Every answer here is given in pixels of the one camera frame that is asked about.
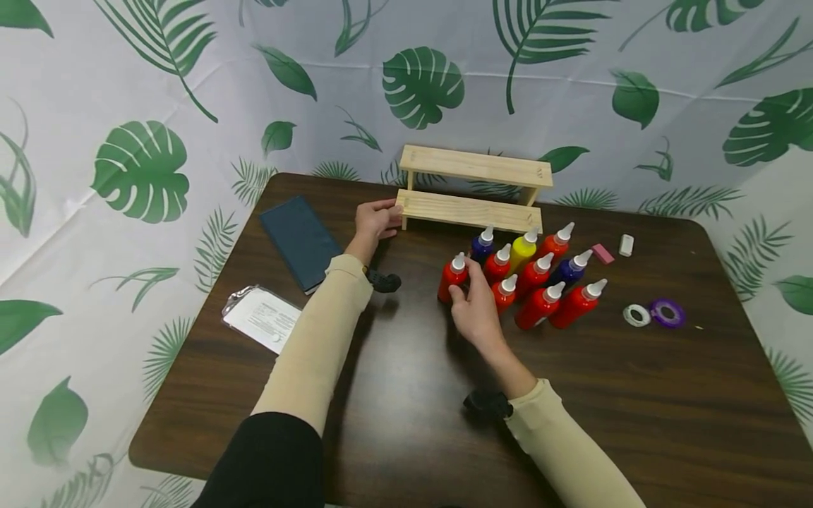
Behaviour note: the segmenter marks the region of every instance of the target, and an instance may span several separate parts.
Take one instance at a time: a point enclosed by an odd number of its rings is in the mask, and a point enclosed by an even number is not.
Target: person's right hand
[[[505,344],[497,314],[497,304],[480,265],[465,259],[470,280],[468,297],[458,286],[449,287],[452,296],[452,318],[460,335],[471,342],[481,354]]]

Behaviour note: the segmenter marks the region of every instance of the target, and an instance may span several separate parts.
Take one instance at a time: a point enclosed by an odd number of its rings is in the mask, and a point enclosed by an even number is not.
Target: paper
[[[301,311],[273,293],[249,291],[223,321],[279,354],[291,335]]]

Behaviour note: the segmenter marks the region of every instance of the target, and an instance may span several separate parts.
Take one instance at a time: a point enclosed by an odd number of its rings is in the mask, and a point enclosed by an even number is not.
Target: blue paint bottle
[[[493,242],[494,226],[489,225],[485,231],[472,240],[472,250],[469,251],[469,256],[479,264],[485,263],[485,260],[489,258],[493,250]]]
[[[559,282],[564,282],[564,288],[568,289],[581,279],[585,274],[585,267],[587,267],[587,260],[593,255],[592,249],[587,249],[585,252],[575,256],[573,259],[565,258],[556,267],[550,278],[547,280],[545,286],[555,286]]]

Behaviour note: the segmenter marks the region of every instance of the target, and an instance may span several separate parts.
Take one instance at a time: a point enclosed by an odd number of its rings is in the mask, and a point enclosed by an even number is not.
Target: pink eraser
[[[599,258],[601,260],[601,262],[606,264],[606,265],[608,265],[608,264],[612,263],[613,261],[615,261],[615,258],[612,257],[612,254],[610,254],[607,251],[607,249],[604,248],[604,245],[602,245],[600,243],[597,243],[596,245],[593,245],[593,254],[595,254],[596,257]]]

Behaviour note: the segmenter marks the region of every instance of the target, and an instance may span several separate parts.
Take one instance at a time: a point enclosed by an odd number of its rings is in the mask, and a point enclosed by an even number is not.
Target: dark wooden table
[[[260,228],[260,211],[301,194],[340,244],[359,202],[394,197],[382,185],[274,176],[130,446],[138,467],[206,479],[250,413],[275,355],[220,322],[227,296],[262,284],[305,297]],[[607,277],[601,304],[567,330],[507,340],[610,455],[649,508],[813,506],[813,454],[705,231],[688,220],[542,206],[547,232],[576,221],[572,251],[596,242],[631,258],[591,261]],[[362,315],[325,431],[326,496],[373,508],[561,506],[504,428],[469,418],[461,402],[493,381],[459,339],[435,294],[441,268],[477,231],[411,220],[379,249],[403,279]],[[499,242],[508,238],[498,237]],[[683,328],[633,328],[630,303],[668,297]]]

